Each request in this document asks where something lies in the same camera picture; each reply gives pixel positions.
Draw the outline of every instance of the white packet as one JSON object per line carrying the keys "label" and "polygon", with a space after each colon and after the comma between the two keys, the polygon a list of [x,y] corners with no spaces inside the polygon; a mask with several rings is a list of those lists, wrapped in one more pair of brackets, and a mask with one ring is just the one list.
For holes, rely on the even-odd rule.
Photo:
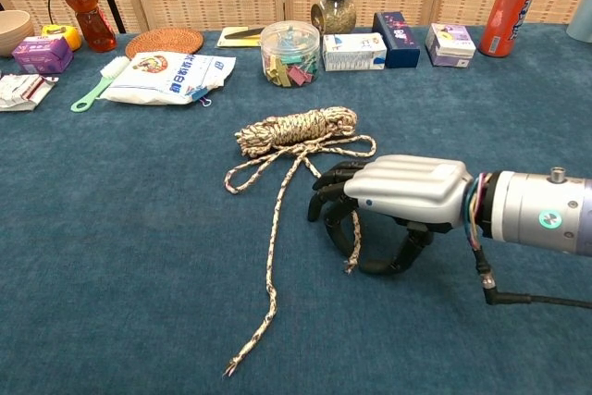
{"label": "white packet", "polygon": [[56,82],[39,74],[5,75],[0,79],[0,112],[34,110]]}
{"label": "white packet", "polygon": [[235,62],[236,57],[138,53],[101,99],[138,105],[190,104],[224,85]]}

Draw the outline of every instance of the white bowl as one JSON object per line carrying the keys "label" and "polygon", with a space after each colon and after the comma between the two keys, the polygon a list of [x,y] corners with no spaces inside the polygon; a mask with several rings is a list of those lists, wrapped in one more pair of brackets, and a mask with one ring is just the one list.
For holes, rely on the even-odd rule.
{"label": "white bowl", "polygon": [[26,11],[0,11],[0,56],[11,57],[25,37],[35,34],[31,16]]}

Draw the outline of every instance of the rope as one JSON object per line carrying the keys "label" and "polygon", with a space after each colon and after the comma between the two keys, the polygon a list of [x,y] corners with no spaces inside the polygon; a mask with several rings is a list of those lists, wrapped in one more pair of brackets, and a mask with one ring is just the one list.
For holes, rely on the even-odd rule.
{"label": "rope", "polygon": [[[267,265],[265,272],[265,288],[269,294],[269,310],[265,315],[261,326],[255,330],[251,339],[242,347],[228,363],[224,375],[231,376],[239,363],[253,349],[263,336],[272,319],[278,311],[278,293],[272,280],[272,267],[276,236],[278,234],[279,212],[284,193],[290,184],[294,172],[301,163],[317,178],[321,176],[315,166],[308,159],[309,154],[334,153],[353,157],[371,157],[376,152],[376,142],[370,136],[355,135],[357,116],[353,111],[341,106],[335,106],[319,110],[311,110],[299,115],[285,117],[268,117],[262,122],[252,124],[236,133],[237,142],[240,145],[242,155],[253,158],[237,167],[232,168],[224,178],[226,189],[237,194],[251,187],[263,174],[263,172],[280,156],[291,154],[296,156],[286,177],[282,180],[277,193],[276,206],[271,225],[269,249],[267,251]],[[369,142],[370,149],[367,152],[355,152],[336,147],[337,144],[350,142]],[[240,170],[247,167],[259,166],[257,170],[241,185],[234,187],[230,180]],[[361,248],[360,221],[356,212],[351,214],[354,226],[354,249],[348,260],[346,271],[350,272],[357,264]]]}

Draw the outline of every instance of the soda can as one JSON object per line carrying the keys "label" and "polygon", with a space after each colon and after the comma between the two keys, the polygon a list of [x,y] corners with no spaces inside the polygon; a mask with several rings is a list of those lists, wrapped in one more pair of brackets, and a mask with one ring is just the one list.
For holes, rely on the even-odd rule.
{"label": "soda can", "polygon": [[507,56],[514,47],[518,30],[532,1],[496,0],[479,43],[479,51],[486,56]]}

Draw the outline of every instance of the plastic container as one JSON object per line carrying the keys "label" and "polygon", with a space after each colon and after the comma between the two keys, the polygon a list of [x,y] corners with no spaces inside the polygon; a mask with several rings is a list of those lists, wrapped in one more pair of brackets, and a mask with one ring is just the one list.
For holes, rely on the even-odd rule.
{"label": "plastic container", "polygon": [[117,47],[113,29],[99,8],[99,0],[66,0],[76,11],[76,20],[86,43],[96,52],[104,53]]}
{"label": "plastic container", "polygon": [[261,32],[263,72],[280,87],[302,87],[316,78],[320,34],[310,23],[286,20]]}
{"label": "plastic container", "polygon": [[348,34],[355,28],[352,0],[318,0],[311,7],[311,22],[321,34]]}
{"label": "plastic container", "polygon": [[592,0],[580,0],[566,32],[575,40],[592,43]]}

